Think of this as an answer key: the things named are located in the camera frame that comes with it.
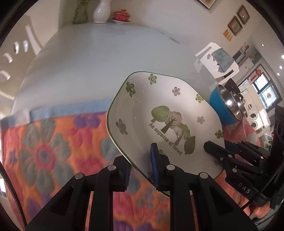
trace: red decoration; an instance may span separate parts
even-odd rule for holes
[[[126,12],[126,9],[121,9],[121,11],[114,12],[114,20],[121,22],[129,22],[129,17],[131,15]]]
[[[256,74],[256,75],[251,78],[251,81],[253,81],[253,80],[255,79],[255,77],[257,77],[257,76],[260,77],[260,76],[261,76],[261,74],[262,74],[262,73],[261,73],[261,70],[256,70],[256,71],[255,71],[255,74]]]

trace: green plate rim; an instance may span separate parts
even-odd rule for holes
[[[115,95],[115,97],[114,97],[113,100],[111,101],[110,106],[108,107],[108,110],[107,110],[107,113],[106,113],[106,114],[107,114],[107,116],[106,116],[106,125],[107,125],[106,129],[107,129],[108,135],[110,136],[111,140],[113,141],[113,143],[115,144],[115,146],[117,147],[117,149],[121,152],[121,154],[128,160],[129,163],[131,163],[131,165],[134,166],[134,168],[135,168],[137,171],[139,171],[139,172],[142,174],[142,176],[144,176],[144,177],[149,181],[149,183],[150,183],[151,185],[154,186],[154,184],[149,180],[149,178],[128,158],[128,156],[127,156],[127,155],[123,152],[123,150],[119,147],[119,145],[118,145],[118,144],[116,143],[116,141],[114,140],[114,138],[113,138],[113,136],[112,136],[112,134],[111,134],[111,132],[110,132],[109,125],[108,125],[108,115],[109,115],[109,111],[110,111],[110,109],[111,109],[111,106],[112,106],[114,100],[116,99],[117,95],[119,94],[120,90],[122,89],[123,85],[124,85],[125,82],[128,80],[128,78],[129,78],[131,75],[133,75],[133,74],[135,74],[135,73],[138,73],[138,72],[146,72],[146,73],[155,74],[155,75],[163,75],[163,74],[158,74],[158,73],[148,72],[148,71],[136,71],[136,72],[131,73],[131,74],[126,78],[126,80],[123,82],[123,84],[122,84],[121,87],[119,88],[117,94]],[[173,78],[176,78],[176,79],[180,79],[180,78],[178,78],[178,77],[174,77],[174,76],[170,76],[170,75],[164,75],[164,76],[168,76],[168,77],[173,77]],[[167,196],[167,197],[170,197],[168,194],[166,194],[166,193],[164,193],[164,192],[161,192],[161,193],[164,194],[164,195]]]

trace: chair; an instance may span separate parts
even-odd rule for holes
[[[257,134],[258,137],[261,137],[270,130],[271,123],[267,112],[251,84],[245,84],[240,90],[243,92],[245,108],[248,113],[247,120],[255,131],[263,129]]]
[[[239,66],[237,65],[237,63],[234,61],[233,64],[229,67],[229,69],[222,73],[219,72],[219,66],[217,64],[217,61],[213,58],[213,56],[211,55],[214,51],[220,49],[221,47],[219,45],[217,45],[216,43],[209,43],[205,48],[203,48],[200,52],[198,52],[195,56],[198,57],[201,54],[203,54],[204,52],[206,52],[202,58],[200,59],[200,65],[197,68],[197,70],[201,68],[202,65],[204,65],[207,70],[211,73],[211,75],[213,75],[213,77],[215,79],[225,76],[227,74],[229,74],[230,72],[232,72],[231,74],[229,74],[225,79],[223,79],[221,82],[219,82],[219,84],[223,85],[225,84],[230,78],[232,78],[234,75],[236,75],[239,72]]]

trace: ceiling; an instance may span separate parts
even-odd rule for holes
[[[282,86],[284,86],[284,47],[278,39],[275,32],[270,25],[262,19],[255,30],[252,32],[249,40],[253,43],[254,47],[270,65],[275,75],[277,76]]]

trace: cable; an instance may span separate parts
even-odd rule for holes
[[[16,202],[16,205],[17,205],[17,208],[19,210],[19,213],[20,213],[20,216],[21,216],[21,219],[22,219],[22,222],[24,224],[24,227],[27,226],[27,221],[26,221],[26,218],[25,218],[25,215],[24,215],[24,211],[23,211],[23,208],[21,206],[21,203],[20,203],[20,200],[18,198],[18,195],[12,185],[12,182],[10,181],[10,178],[6,172],[6,170],[4,169],[2,163],[0,162],[0,174],[2,175],[4,181],[6,182],[15,202]]]
[[[269,181],[267,182],[267,184],[260,190],[258,191],[258,193],[254,194],[252,196],[252,198],[241,208],[242,210],[244,210],[246,207],[248,207],[260,194],[263,193],[263,191],[267,188],[267,186],[270,185],[270,183],[273,181],[273,179],[277,176],[278,172],[282,169],[282,167],[284,166],[284,159],[282,160],[281,164],[279,165],[279,167],[275,170],[275,172],[273,173],[273,175],[270,177]]]

